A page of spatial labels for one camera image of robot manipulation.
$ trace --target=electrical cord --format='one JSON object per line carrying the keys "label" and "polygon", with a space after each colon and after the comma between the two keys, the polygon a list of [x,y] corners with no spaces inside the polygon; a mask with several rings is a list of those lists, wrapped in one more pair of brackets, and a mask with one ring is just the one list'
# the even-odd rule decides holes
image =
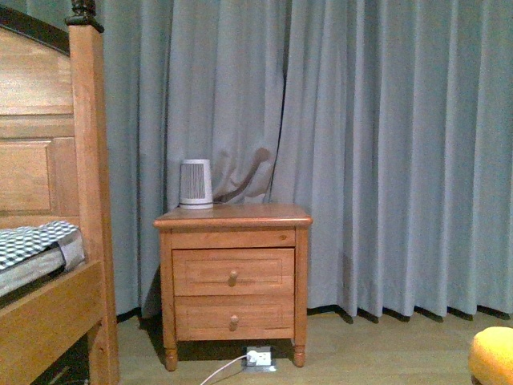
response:
{"label": "electrical cord", "polygon": [[219,373],[220,371],[223,371],[224,369],[226,369],[227,367],[229,367],[230,365],[232,365],[233,363],[236,363],[237,361],[239,361],[240,359],[248,359],[248,362],[250,363],[255,363],[257,361],[257,357],[255,356],[256,352],[255,351],[249,351],[246,355],[242,355],[240,357],[237,357],[236,359],[233,359],[232,361],[230,361],[229,363],[227,363],[226,365],[220,367],[219,369],[217,369],[216,371],[214,371],[209,377],[207,377],[200,385],[205,385],[214,375],[216,375],[217,373]]}

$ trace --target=turned wooden leg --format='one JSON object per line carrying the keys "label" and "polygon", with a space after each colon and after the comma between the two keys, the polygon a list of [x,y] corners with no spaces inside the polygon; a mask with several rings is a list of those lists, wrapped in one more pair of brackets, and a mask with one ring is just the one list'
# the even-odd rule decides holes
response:
{"label": "turned wooden leg", "polygon": [[175,293],[173,287],[173,267],[171,233],[160,233],[160,285],[162,291],[162,331],[166,352],[165,366],[175,371],[178,363],[175,336]]}
{"label": "turned wooden leg", "polygon": [[294,310],[294,364],[305,365],[308,228],[296,229],[296,279]]}
{"label": "turned wooden leg", "polygon": [[294,365],[297,367],[303,367],[305,365],[305,347],[295,346],[294,347]]}
{"label": "turned wooden leg", "polygon": [[176,349],[166,349],[166,370],[175,371],[178,363],[178,353]]}

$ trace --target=bed post finial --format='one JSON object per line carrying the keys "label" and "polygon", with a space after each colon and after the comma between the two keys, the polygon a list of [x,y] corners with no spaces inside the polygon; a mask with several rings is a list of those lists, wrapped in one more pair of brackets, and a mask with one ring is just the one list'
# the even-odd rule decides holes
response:
{"label": "bed post finial", "polygon": [[95,0],[71,0],[73,16],[66,18],[68,26],[93,26],[100,34],[105,30],[95,19]]}

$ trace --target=checkered bedsheet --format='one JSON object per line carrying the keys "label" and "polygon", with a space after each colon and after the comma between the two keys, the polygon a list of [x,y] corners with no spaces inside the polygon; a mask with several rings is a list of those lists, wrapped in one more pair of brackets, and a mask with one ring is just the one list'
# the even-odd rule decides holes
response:
{"label": "checkered bedsheet", "polygon": [[0,230],[0,271],[41,253],[77,229],[66,221],[53,221],[39,227]]}

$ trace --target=wooden nightstand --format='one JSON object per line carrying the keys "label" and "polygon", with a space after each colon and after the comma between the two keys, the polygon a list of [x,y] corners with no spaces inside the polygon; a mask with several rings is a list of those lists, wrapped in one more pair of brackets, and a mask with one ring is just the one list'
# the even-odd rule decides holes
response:
{"label": "wooden nightstand", "polygon": [[293,338],[304,365],[311,223],[282,204],[175,209],[155,221],[169,371],[177,341]]}

